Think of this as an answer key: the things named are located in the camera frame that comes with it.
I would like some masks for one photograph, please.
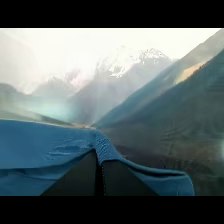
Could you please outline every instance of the black fabric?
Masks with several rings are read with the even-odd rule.
[[[102,164],[105,196],[158,196],[120,161]]]
[[[41,196],[94,196],[97,164],[91,151]]]

